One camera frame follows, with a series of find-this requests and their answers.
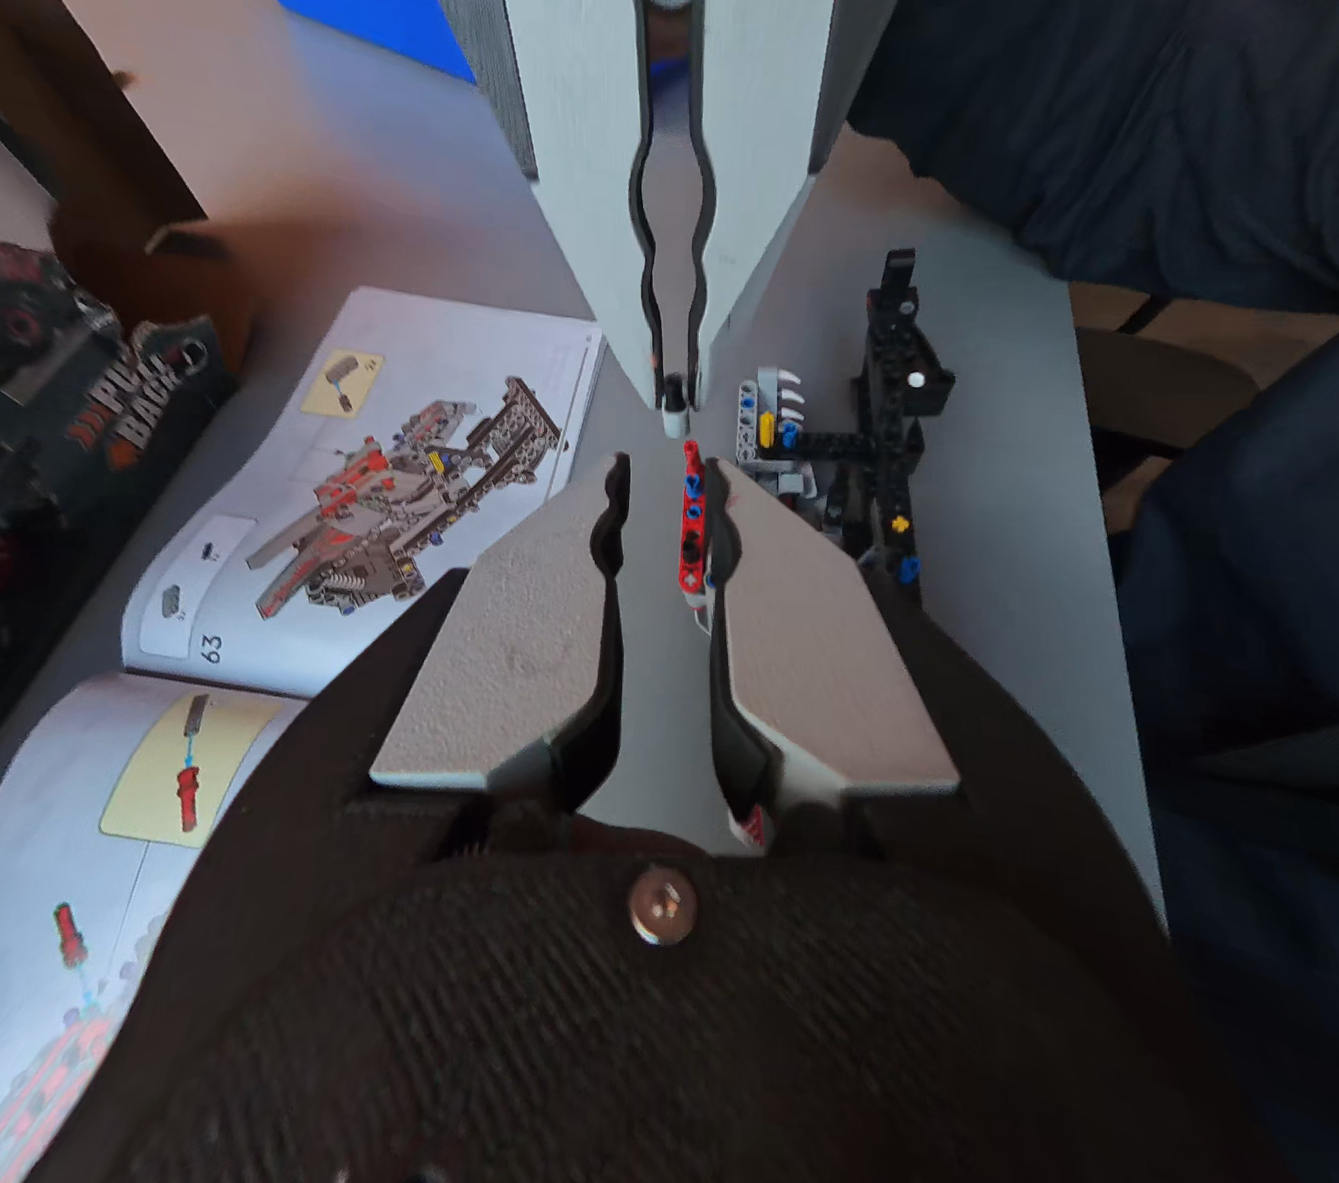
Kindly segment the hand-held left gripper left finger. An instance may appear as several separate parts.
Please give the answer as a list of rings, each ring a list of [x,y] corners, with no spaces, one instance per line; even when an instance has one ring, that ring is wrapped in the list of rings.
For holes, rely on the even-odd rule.
[[[477,558],[371,765],[384,788],[578,811],[621,753],[631,463],[607,456]]]

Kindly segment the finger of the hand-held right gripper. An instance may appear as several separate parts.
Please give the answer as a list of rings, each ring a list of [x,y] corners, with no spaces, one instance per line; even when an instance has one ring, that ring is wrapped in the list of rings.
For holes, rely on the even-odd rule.
[[[689,130],[702,176],[689,403],[766,290],[815,187],[814,138],[834,0],[695,0]]]
[[[662,409],[643,0],[504,0],[529,127],[532,193],[606,342]]]

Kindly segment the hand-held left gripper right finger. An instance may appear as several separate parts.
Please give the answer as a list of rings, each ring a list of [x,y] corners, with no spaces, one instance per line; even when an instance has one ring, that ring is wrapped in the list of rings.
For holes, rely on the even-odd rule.
[[[734,463],[705,481],[712,765],[737,840],[769,851],[798,811],[956,794],[858,564]]]

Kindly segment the lego truck chassis model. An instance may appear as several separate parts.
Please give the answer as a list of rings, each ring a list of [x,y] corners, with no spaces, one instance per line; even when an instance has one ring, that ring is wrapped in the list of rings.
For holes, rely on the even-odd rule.
[[[808,426],[801,378],[761,367],[738,388],[734,466],[914,606],[924,603],[913,476],[927,451],[924,421],[957,384],[920,322],[915,248],[885,258],[865,297],[861,370],[850,382],[854,427]]]

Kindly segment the person's right forearm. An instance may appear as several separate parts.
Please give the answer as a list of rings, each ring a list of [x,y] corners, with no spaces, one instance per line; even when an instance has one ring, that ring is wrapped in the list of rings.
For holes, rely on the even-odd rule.
[[[1060,280],[1337,313],[1338,0],[897,0],[847,121]]]

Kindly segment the lego instruction booklet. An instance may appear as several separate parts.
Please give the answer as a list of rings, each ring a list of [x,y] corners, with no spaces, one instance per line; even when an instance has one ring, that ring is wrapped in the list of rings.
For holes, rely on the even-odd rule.
[[[355,290],[274,427],[131,590],[119,666],[2,790],[2,1179],[90,1087],[218,820],[291,723],[568,481],[588,321]]]

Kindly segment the black lego set box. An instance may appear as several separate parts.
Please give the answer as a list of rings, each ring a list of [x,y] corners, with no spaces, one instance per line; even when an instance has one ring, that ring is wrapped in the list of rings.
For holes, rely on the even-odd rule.
[[[55,142],[49,246],[3,237],[2,705],[9,719],[236,391],[250,318],[208,255],[151,250],[204,208],[85,49],[3,17],[3,145]]]

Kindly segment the dark mesh office chair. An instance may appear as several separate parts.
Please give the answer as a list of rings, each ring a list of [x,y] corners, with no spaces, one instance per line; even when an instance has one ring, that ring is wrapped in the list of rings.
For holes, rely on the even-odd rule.
[[[1171,306],[1151,296],[1118,327],[1076,328],[1101,493],[1148,459],[1178,460],[1263,391],[1231,361],[1148,338]]]

